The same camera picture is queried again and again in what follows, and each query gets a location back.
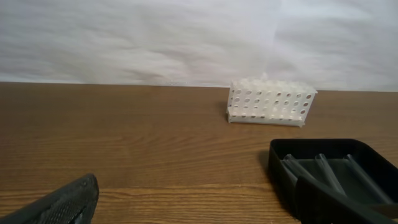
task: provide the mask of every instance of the wood grain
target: wood grain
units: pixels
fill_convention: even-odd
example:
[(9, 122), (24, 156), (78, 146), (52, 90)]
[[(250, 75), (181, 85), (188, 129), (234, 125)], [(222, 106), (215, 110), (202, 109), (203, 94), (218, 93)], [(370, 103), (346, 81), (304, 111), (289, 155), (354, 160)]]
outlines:
[(0, 216), (94, 173), (100, 223), (297, 223), (275, 138), (355, 138), (398, 166), (398, 93), (320, 91), (303, 128), (228, 124), (228, 89), (0, 83)]

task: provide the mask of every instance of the white backdrop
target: white backdrop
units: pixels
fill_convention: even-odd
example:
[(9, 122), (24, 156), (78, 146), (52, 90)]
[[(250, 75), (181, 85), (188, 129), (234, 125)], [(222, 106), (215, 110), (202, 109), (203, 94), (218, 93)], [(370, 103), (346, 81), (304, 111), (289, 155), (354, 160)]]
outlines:
[(281, 5), (0, 0), (0, 81), (228, 86), (266, 70), (317, 89), (398, 91), (396, 0)]

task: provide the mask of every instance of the wrinkled white cloth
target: wrinkled white cloth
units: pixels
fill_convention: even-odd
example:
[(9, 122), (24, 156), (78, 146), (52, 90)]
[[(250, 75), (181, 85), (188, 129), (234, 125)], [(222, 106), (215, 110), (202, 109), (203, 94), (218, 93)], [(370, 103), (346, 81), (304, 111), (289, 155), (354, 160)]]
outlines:
[(266, 66), (279, 0), (0, 1), (0, 81), (228, 86)]
[(279, 1), (0, 1), (0, 81), (398, 91), (396, 0)]

